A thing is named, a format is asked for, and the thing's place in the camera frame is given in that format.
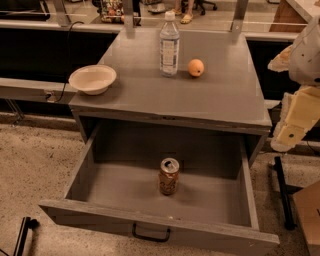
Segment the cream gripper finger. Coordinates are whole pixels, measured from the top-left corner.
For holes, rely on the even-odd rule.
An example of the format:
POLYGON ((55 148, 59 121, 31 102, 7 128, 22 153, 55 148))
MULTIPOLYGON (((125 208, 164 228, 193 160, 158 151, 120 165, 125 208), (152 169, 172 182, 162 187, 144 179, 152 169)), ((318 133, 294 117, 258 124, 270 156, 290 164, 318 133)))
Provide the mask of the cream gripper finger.
POLYGON ((280 121, 271 140, 277 152, 294 148, 320 120, 320 89, 301 86, 294 94, 285 93, 282 99, 280 121))
POLYGON ((292 46, 286 47, 268 64, 268 69, 275 72, 284 72, 289 70, 289 60, 292 46))

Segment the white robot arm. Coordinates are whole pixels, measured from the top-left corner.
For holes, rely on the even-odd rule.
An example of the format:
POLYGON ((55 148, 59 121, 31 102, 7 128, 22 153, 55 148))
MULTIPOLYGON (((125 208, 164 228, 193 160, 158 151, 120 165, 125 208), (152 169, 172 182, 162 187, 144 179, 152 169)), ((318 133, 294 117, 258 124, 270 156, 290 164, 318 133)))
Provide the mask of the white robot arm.
POLYGON ((293 94, 284 94, 271 140, 273 150, 287 152, 320 120, 320 16, 312 18, 293 44, 269 62, 268 69, 287 71, 300 85, 293 94))

